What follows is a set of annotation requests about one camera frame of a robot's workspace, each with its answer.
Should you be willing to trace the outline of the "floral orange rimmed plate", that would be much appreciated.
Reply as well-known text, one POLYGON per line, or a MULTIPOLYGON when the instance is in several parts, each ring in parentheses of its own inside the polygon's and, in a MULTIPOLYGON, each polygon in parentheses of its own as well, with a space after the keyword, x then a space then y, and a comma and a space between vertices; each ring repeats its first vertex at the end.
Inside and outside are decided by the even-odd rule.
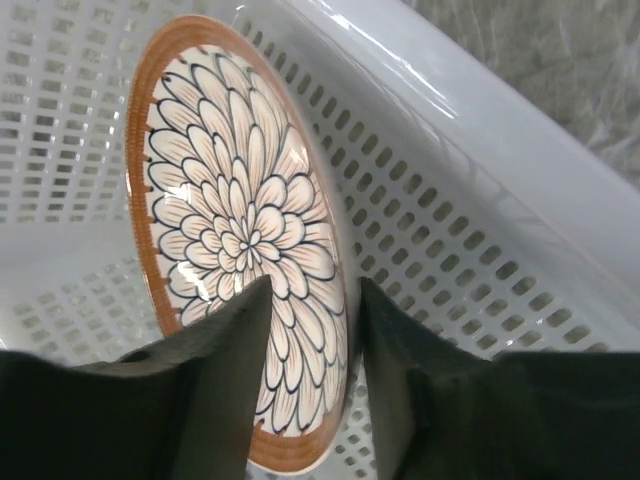
POLYGON ((129 209, 164 334, 273 288, 250 463, 304 475, 329 455, 356 355, 359 286, 331 168, 266 59, 183 15, 149 41, 125 130, 129 209))

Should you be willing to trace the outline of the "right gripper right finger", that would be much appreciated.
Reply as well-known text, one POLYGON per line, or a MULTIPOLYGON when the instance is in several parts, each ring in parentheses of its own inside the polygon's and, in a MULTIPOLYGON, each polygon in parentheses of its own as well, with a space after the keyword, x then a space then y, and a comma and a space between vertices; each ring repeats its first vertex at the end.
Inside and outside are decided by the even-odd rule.
POLYGON ((637 353, 484 360, 362 279, 360 342, 381 479, 635 479, 637 353))

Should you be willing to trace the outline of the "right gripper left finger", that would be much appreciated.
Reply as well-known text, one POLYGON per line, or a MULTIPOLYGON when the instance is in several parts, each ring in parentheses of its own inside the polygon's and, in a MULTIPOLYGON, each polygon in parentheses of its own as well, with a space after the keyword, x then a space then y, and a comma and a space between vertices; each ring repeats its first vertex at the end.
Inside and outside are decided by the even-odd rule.
POLYGON ((115 362, 1 354, 5 479, 241 479, 271 319, 268 278, 115 362))

